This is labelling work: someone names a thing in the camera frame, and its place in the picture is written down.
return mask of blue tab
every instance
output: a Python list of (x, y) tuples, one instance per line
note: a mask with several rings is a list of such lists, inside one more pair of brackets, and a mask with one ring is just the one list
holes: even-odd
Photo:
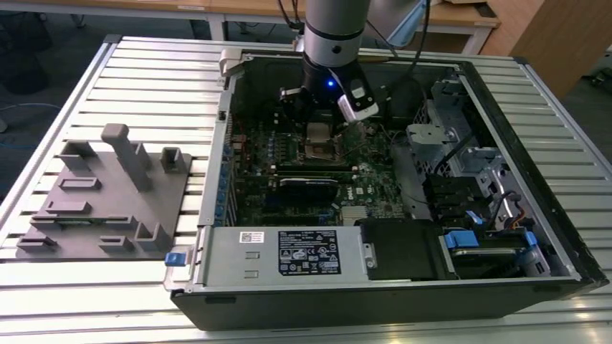
[(164, 263), (166, 267), (184, 267), (188, 264), (188, 254), (169, 252), (165, 254)]
[(473, 231), (450, 231), (444, 235), (446, 248), (478, 247), (478, 240)]
[(481, 220), (481, 217), (476, 215), (476, 213), (472, 210), (466, 210), (465, 213), (469, 215), (472, 220), (474, 220), (474, 224), (484, 224), (485, 222)]
[(526, 239), (526, 244), (529, 246), (536, 246), (537, 245), (537, 238), (536, 238), (536, 235), (533, 234), (532, 231), (528, 231), (525, 233), (525, 239)]

